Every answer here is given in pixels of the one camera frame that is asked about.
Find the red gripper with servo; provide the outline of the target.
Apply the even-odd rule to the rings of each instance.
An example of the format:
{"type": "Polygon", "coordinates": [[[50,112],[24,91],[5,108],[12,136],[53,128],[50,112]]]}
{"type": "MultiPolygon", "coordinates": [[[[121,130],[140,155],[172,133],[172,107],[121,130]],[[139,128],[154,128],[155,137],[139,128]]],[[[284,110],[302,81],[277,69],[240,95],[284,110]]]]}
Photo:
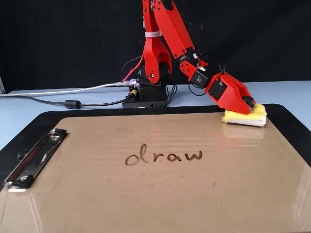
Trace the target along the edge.
{"type": "Polygon", "coordinates": [[[221,108],[247,115],[250,106],[242,97],[252,97],[247,87],[239,80],[225,72],[213,75],[205,92],[221,108]]]}

